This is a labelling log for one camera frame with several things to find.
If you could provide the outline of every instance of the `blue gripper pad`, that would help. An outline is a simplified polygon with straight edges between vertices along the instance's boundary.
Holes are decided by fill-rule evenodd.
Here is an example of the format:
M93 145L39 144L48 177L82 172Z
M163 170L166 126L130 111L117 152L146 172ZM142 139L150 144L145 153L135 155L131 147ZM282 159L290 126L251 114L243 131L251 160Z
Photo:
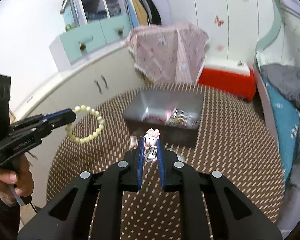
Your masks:
M157 158L158 158L159 178L160 178L161 188L162 188L162 190L165 190L165 188L166 188L166 174L165 174L166 170L164 168L160 139L157 140L156 146L157 146Z
M139 141L140 145L140 151L139 151L139 160L138 160L138 179L137 179L137 185L138 185L138 190L141 189L141 184L142 184L142 173L143 173L143 163L144 163L144 153L145 153L145 138L142 137Z

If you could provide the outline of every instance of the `keychain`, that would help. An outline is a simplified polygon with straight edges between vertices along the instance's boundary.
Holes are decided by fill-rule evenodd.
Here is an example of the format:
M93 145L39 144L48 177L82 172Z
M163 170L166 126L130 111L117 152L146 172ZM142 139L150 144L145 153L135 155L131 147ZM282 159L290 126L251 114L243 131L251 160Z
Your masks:
M155 163L157 161L157 140L160 138L159 130L153 130L152 128L147 131L145 134L145 150L149 150L145 154L146 162Z

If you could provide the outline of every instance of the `sleeve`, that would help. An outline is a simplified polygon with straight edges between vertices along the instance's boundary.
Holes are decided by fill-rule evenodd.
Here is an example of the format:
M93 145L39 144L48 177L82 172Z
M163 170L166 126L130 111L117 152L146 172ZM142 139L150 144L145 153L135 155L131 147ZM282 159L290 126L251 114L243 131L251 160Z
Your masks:
M20 206L7 206L0 199L0 239L17 239L20 225Z

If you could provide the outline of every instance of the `white wardrobe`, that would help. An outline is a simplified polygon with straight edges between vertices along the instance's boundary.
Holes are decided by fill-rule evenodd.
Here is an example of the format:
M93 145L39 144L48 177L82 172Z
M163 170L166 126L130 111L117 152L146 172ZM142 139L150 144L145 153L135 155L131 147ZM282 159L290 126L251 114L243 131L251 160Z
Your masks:
M257 42L270 30L272 0L168 0L171 20L189 21L211 37L207 57L253 63Z

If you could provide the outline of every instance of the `finger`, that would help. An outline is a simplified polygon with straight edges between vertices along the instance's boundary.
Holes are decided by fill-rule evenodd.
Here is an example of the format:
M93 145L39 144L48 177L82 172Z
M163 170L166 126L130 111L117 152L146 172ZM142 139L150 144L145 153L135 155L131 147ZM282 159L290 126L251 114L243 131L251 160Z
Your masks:
M30 196L34 189L34 182L30 171L19 175L17 187L15 189L18 196Z
M16 184L18 176L14 171L0 168L0 181L6 184Z
M23 154L20 156L19 172L28 172L30 168L27 157Z

